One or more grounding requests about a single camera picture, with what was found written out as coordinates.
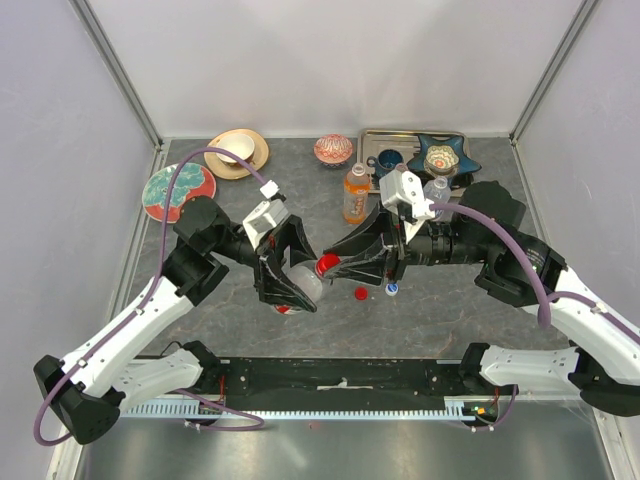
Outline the small red-cap clear bottle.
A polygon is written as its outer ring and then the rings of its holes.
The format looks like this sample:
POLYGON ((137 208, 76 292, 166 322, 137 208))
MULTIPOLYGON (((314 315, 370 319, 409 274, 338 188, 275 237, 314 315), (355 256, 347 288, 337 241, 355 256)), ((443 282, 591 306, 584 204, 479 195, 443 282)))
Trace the small red-cap clear bottle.
POLYGON ((330 286, 330 281, 320 273, 316 260, 288 265, 284 268, 284 274, 314 304, 323 298, 330 286))

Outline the blue white Pocari cap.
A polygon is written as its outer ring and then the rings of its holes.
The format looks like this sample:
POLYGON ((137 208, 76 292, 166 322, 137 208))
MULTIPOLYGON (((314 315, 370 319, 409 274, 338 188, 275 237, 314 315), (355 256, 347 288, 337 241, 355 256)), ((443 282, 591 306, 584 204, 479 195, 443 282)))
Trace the blue white Pocari cap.
POLYGON ((385 293, 388 296, 395 296, 399 291, 399 286, 396 283, 387 283, 385 286, 385 293))

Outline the red bottle cap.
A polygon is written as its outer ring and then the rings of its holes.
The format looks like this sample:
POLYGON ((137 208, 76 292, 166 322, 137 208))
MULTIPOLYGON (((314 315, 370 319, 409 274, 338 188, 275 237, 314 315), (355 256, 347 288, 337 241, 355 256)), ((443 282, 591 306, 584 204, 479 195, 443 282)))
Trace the red bottle cap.
POLYGON ((340 263, 340 257, 333 253, 322 255, 315 264, 316 274, 324 276, 330 269, 340 263))
POLYGON ((368 290, 365 287, 357 287, 354 296, 357 300, 364 301, 368 298, 368 290))

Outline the orange juice bottle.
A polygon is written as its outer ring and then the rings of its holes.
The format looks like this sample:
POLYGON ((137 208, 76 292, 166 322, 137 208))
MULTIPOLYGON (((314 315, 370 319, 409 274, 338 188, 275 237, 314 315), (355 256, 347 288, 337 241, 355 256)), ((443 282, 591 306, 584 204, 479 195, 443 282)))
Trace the orange juice bottle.
POLYGON ((359 224, 366 217, 370 179, 365 167, 356 163, 344 178, 343 217, 347 223, 359 224))

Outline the clear Pocari Sweat bottle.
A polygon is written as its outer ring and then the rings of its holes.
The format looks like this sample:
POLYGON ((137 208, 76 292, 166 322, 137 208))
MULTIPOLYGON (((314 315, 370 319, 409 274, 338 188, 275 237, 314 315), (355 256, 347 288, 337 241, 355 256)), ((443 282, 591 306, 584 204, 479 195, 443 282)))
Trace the clear Pocari Sweat bottle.
POLYGON ((451 188, 449 186, 448 179, 444 176, 437 176, 436 178, 429 180, 423 187, 423 195, 425 202, 429 209, 429 220, 437 220, 442 214, 443 210, 432 210, 433 204, 446 204, 451 197, 451 188))

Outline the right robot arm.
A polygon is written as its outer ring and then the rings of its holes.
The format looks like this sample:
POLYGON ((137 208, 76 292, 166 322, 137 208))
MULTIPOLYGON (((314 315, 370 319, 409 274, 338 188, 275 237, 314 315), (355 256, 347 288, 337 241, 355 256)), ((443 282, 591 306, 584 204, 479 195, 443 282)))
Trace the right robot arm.
POLYGON ((636 416, 638 328, 547 243, 520 230, 524 213, 497 182, 475 183, 457 201, 436 184, 389 187, 366 219, 327 249, 329 273, 392 290, 410 266, 475 265, 477 287, 557 329, 569 344, 513 350, 472 343, 451 372, 455 394, 576 394, 606 413, 636 416))

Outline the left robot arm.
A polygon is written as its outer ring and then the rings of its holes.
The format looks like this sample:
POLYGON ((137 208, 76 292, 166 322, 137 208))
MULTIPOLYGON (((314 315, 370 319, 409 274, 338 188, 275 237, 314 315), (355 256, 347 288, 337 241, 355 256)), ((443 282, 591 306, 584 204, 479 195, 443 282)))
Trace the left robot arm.
POLYGON ((206 299, 229 268, 224 256, 254 272, 261 302, 315 312, 317 305, 283 271, 315 259, 302 220, 276 198, 261 202, 240 224, 212 198, 186 201, 174 224, 175 248, 161 254, 159 270, 138 297, 99 333, 58 359, 42 357, 34 374, 52 410, 77 443, 104 435, 121 413, 159 395, 216 388, 220 360, 200 341, 133 368, 131 361, 165 328, 206 299))

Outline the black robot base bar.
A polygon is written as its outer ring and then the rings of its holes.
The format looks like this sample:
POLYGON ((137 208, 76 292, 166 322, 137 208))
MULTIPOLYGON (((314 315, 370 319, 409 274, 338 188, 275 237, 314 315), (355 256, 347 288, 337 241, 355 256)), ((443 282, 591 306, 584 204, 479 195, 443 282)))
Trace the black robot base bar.
POLYGON ((446 397, 509 398, 459 362, 421 359, 231 357, 187 389, 234 409, 285 406, 436 406, 446 397))

